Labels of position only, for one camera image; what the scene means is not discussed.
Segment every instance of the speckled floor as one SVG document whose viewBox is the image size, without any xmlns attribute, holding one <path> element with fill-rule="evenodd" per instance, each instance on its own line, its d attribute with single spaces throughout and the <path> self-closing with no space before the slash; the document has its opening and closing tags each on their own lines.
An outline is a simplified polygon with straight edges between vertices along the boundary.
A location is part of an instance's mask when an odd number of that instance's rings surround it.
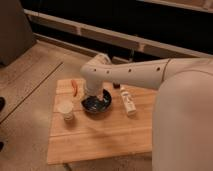
<svg viewBox="0 0 213 171">
<path fill-rule="evenodd" d="M 12 70 L 0 68 L 0 96 L 7 100 L 0 113 L 0 141 L 4 142 L 0 171 L 66 170 L 62 165 L 46 164 L 56 81 L 80 77 L 80 67 L 91 57 L 44 42 L 35 46 L 30 54 L 34 57 L 22 56 L 18 64 L 12 64 Z M 45 58 L 37 60 L 41 54 Z M 74 171 L 152 170 L 151 154 L 76 162 L 70 166 Z"/>
</svg>

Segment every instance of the person's foot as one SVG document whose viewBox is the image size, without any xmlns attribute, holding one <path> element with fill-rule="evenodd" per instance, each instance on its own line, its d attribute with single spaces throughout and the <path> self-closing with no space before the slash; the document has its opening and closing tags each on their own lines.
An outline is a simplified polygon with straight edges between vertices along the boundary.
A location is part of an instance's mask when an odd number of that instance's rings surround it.
<svg viewBox="0 0 213 171">
<path fill-rule="evenodd" d="M 3 97 L 0 97 L 0 111 L 4 108 L 5 100 Z"/>
</svg>

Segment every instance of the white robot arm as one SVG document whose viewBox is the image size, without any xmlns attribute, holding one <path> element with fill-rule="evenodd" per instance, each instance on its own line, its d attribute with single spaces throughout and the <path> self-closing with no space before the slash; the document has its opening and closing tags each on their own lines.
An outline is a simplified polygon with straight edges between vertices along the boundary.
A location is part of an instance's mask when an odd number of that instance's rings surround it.
<svg viewBox="0 0 213 171">
<path fill-rule="evenodd" d="M 81 73 L 85 94 L 96 96 L 102 82 L 158 89 L 153 112 L 153 171 L 213 170 L 213 62 L 162 59 L 112 65 L 104 54 Z"/>
<path fill-rule="evenodd" d="M 172 75 L 208 61 L 201 58 L 162 59 L 112 65 L 109 57 L 100 53 L 81 68 L 81 74 L 86 80 L 85 93 L 96 96 L 101 92 L 103 82 L 158 89 Z"/>
</svg>

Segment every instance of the white cup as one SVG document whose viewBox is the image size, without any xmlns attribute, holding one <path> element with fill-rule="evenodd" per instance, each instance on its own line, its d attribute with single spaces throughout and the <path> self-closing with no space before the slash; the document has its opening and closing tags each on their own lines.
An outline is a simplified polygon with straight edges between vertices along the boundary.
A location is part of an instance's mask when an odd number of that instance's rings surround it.
<svg viewBox="0 0 213 171">
<path fill-rule="evenodd" d="M 69 100 L 61 101 L 57 105 L 57 110 L 62 114 L 64 120 L 72 120 L 74 118 L 73 108 L 74 105 Z"/>
</svg>

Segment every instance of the wooden table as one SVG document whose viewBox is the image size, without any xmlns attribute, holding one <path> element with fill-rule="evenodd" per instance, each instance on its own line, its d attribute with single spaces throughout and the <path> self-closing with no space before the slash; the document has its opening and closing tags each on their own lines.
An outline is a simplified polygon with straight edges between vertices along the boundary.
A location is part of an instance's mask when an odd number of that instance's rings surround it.
<svg viewBox="0 0 213 171">
<path fill-rule="evenodd" d="M 75 79 L 78 94 L 73 97 L 71 79 L 57 83 L 52 116 L 48 164 L 64 164 L 112 156 L 150 152 L 152 150 L 152 109 L 156 92 L 143 88 L 125 86 L 131 93 L 137 114 L 128 117 L 119 89 L 105 83 L 112 96 L 109 110 L 96 117 L 88 116 L 82 109 L 83 80 Z M 74 103 L 75 119 L 65 122 L 57 111 L 62 100 Z"/>
</svg>

